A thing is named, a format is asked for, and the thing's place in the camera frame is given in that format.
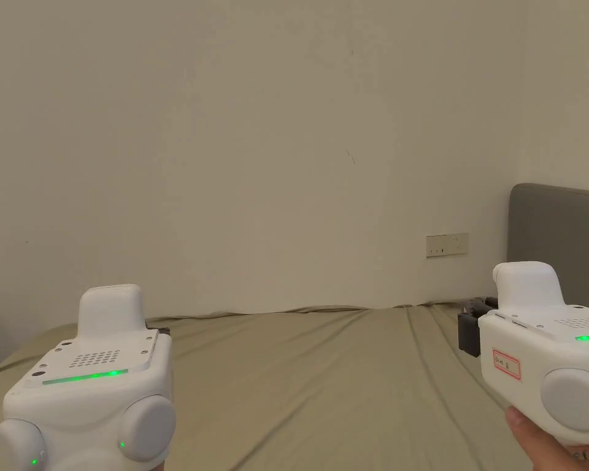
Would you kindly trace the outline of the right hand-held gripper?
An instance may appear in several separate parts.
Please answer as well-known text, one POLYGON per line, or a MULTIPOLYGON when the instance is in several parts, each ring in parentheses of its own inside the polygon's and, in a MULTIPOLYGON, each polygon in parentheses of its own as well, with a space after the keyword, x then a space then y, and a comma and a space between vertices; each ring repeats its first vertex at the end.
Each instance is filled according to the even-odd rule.
POLYGON ((484 382, 565 445, 589 445, 589 307, 564 302, 552 266, 505 262, 497 297, 463 303, 458 346, 484 382))

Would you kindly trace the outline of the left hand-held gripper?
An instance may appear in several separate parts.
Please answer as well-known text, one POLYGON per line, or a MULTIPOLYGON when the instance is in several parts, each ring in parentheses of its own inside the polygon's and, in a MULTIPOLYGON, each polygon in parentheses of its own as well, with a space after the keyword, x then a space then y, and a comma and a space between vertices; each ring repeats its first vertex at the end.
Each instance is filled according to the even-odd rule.
POLYGON ((176 425, 172 339, 136 285, 91 288, 77 333, 5 394, 0 470, 161 470, 176 425))

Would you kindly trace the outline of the person's right hand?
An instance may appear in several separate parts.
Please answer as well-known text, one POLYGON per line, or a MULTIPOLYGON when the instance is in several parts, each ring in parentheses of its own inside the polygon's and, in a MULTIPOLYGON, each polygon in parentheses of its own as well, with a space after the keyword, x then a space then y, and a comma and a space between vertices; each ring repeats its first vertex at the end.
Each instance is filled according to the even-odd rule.
POLYGON ((512 406, 506 422, 534 470, 589 470, 589 445, 562 445, 512 406))

